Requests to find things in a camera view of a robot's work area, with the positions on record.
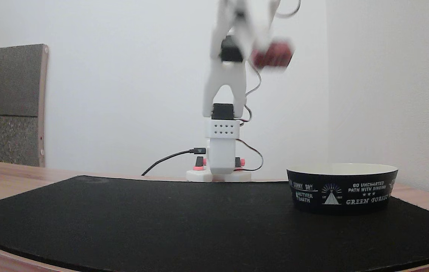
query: black felt mat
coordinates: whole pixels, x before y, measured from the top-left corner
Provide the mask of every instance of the black felt mat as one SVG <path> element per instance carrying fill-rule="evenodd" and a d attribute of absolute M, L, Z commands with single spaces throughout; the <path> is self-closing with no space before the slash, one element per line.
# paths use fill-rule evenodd
<path fill-rule="evenodd" d="M 311 215 L 285 182 L 76 177 L 0 200 L 0 249 L 80 271 L 395 271 L 429 263 L 429 212 Z"/>

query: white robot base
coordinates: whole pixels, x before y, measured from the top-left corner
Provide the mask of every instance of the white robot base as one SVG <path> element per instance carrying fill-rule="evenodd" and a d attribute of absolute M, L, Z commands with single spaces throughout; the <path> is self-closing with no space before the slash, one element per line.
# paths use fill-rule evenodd
<path fill-rule="evenodd" d="M 228 175 L 213 175 L 209 168 L 206 168 L 202 171 L 187 171 L 186 180 L 189 182 L 251 182 L 251 173 L 235 171 Z"/>

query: robotic arm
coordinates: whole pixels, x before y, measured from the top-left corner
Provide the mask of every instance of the robotic arm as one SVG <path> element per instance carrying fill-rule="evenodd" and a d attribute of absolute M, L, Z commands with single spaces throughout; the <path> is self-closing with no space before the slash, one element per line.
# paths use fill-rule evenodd
<path fill-rule="evenodd" d="M 197 165 L 187 172 L 188 181 L 251 180 L 251 174 L 240 171 L 242 160 L 235 156 L 235 143 L 241 141 L 240 118 L 250 93 L 246 93 L 246 61 L 255 69 L 288 66 L 293 55 L 290 45 L 274 42 L 271 33 L 279 5 L 280 0 L 219 0 L 203 101 L 203 116 L 210 118 L 206 124 L 207 168 Z M 213 104 L 224 85 L 231 88 L 233 104 Z"/>

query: red block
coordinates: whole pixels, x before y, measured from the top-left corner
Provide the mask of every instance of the red block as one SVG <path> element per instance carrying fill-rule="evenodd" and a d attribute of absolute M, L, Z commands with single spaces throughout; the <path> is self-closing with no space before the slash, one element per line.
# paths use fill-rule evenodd
<path fill-rule="evenodd" d="M 293 54 L 288 42 L 273 42 L 266 53 L 254 50 L 251 58 L 254 67 L 259 70 L 264 67 L 286 68 L 290 64 Z"/>

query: bowl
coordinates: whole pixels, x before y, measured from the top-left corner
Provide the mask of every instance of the bowl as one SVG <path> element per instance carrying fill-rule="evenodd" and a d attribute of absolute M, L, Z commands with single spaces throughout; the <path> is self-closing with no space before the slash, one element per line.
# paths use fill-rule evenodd
<path fill-rule="evenodd" d="M 398 169 L 375 164 L 298 165 L 287 174 L 297 209 L 339 215 L 386 208 Z"/>

